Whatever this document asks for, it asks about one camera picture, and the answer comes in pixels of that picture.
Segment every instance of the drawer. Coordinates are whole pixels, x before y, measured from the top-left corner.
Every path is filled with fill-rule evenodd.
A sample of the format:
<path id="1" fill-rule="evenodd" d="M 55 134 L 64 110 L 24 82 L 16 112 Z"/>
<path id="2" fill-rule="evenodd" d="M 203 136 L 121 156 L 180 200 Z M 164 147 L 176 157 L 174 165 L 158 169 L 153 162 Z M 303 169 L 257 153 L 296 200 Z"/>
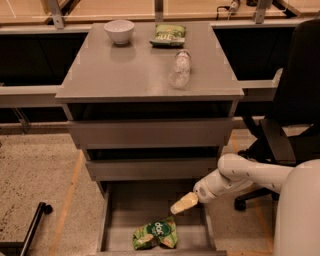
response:
<path id="1" fill-rule="evenodd" d="M 168 217 L 170 206 L 192 190 L 191 180 L 108 182 L 106 187 L 97 255 L 227 255 L 216 250 L 210 218 L 202 205 L 174 217 L 178 234 L 175 249 L 133 249 L 134 231 Z"/>
<path id="2" fill-rule="evenodd" d="M 209 174 L 216 158 L 87 161 L 93 181 L 190 179 Z"/>
<path id="3" fill-rule="evenodd" d="M 69 124 L 73 141 L 81 149 L 223 146 L 233 126 L 232 118 Z"/>

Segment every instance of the drawer front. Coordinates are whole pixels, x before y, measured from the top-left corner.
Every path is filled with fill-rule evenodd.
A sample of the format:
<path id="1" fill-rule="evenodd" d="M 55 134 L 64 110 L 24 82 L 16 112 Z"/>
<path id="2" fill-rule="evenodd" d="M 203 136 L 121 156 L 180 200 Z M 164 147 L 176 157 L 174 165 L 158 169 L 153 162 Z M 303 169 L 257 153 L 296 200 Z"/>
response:
<path id="1" fill-rule="evenodd" d="M 90 148 L 223 146 L 232 118 L 69 122 L 75 145 Z"/>
<path id="2" fill-rule="evenodd" d="M 87 161 L 94 181 L 191 179 L 209 174 L 217 166 L 216 158 Z"/>

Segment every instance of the gray cabinet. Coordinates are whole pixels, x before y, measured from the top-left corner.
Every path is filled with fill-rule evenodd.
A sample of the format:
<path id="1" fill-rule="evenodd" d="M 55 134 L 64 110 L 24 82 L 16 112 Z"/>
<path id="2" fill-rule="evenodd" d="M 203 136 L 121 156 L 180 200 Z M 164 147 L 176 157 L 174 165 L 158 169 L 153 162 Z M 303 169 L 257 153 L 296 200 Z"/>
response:
<path id="1" fill-rule="evenodd" d="M 135 25 L 130 44 L 120 47 L 103 24 L 94 24 L 56 95 L 90 177 L 106 198 L 101 255 L 123 255 L 130 239 L 119 236 L 128 238 L 133 226 L 167 216 L 170 203 L 216 168 L 243 97 L 209 24 L 184 23 L 192 73 L 182 90 L 168 82 L 178 49 L 151 46 L 155 23 Z M 182 231 L 175 254 L 225 255 L 215 251 L 209 218 L 200 208 L 195 219 L 177 216 Z M 195 240 L 191 229 L 201 231 Z M 168 251 L 157 251 L 162 254 Z"/>

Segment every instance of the green snack bag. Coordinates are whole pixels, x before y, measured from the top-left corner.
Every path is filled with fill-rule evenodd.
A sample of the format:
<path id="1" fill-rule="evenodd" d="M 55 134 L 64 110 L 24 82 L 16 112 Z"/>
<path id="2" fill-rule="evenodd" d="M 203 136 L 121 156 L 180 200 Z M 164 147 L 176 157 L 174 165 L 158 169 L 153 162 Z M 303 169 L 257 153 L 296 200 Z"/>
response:
<path id="1" fill-rule="evenodd" d="M 150 40 L 153 46 L 183 46 L 186 27 L 180 25 L 156 25 L 156 36 Z"/>
<path id="2" fill-rule="evenodd" d="M 144 225 L 133 233 L 135 250 L 150 249 L 160 244 L 172 249 L 176 246 L 177 241 L 178 236 L 173 216 Z"/>

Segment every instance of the chair armrest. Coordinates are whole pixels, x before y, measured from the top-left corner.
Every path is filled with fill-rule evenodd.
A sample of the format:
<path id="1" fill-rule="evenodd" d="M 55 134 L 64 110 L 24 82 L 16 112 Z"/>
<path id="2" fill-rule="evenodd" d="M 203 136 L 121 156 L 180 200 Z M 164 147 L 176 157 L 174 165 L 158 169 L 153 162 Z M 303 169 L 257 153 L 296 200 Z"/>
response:
<path id="1" fill-rule="evenodd" d="M 282 127 L 271 119 L 262 119 L 259 123 L 276 162 L 280 165 L 295 165 L 294 151 Z"/>

